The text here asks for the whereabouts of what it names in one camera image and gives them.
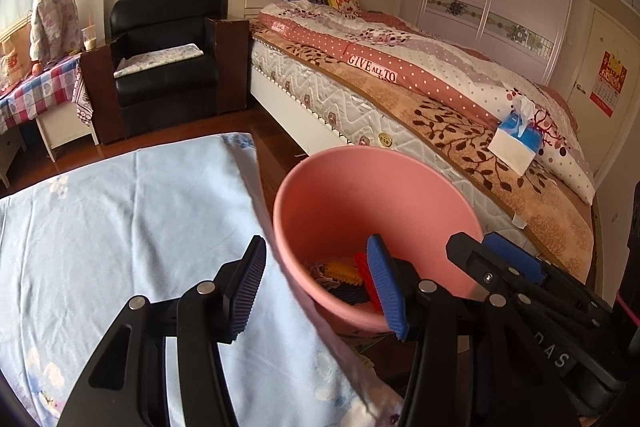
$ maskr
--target pink bucket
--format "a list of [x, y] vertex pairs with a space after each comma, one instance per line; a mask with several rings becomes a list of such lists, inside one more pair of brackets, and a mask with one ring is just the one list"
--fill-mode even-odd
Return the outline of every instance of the pink bucket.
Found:
[[389, 331], [383, 315], [334, 297], [303, 267], [352, 257], [379, 233], [392, 256], [414, 264], [454, 295], [481, 299], [484, 290], [447, 259], [456, 232], [482, 240], [469, 203], [441, 174], [401, 153], [336, 147], [300, 162], [284, 179], [273, 209], [276, 243], [286, 269], [316, 301], [334, 331], [354, 339]]

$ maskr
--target armchair backrest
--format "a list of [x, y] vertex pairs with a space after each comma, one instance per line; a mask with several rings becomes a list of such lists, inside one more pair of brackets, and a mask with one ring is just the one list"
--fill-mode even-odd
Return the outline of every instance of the armchair backrest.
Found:
[[204, 48], [204, 18], [223, 17], [222, 0], [119, 0], [111, 35], [127, 35], [128, 56], [194, 43]]

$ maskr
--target floral tablecloth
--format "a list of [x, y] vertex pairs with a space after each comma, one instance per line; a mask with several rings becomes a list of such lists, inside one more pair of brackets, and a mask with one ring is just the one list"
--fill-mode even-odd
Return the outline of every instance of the floral tablecloth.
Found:
[[89, 125], [93, 109], [84, 89], [80, 55], [62, 58], [41, 75], [27, 77], [0, 99], [0, 134], [65, 102], [76, 103], [79, 120]]

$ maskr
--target brown leaf-patterned blanket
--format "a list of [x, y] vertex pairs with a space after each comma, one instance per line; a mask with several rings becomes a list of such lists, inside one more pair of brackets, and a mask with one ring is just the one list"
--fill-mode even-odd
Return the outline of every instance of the brown leaf-patterned blanket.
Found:
[[520, 177], [487, 149], [492, 131], [452, 108], [320, 50], [287, 41], [258, 21], [252, 21], [252, 34], [363, 95], [404, 124], [510, 216], [523, 219], [527, 223], [524, 232], [543, 257], [581, 282], [586, 280], [593, 249], [590, 207], [542, 166], [534, 162]]

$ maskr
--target white tissue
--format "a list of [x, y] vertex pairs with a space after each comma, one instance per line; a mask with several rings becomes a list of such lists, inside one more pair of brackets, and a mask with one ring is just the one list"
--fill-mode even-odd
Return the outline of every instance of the white tissue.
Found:
[[514, 100], [513, 110], [520, 117], [518, 138], [521, 138], [524, 130], [527, 128], [527, 125], [529, 125], [529, 121], [533, 121], [533, 118], [536, 115], [536, 104], [531, 102], [526, 96], [520, 96]]

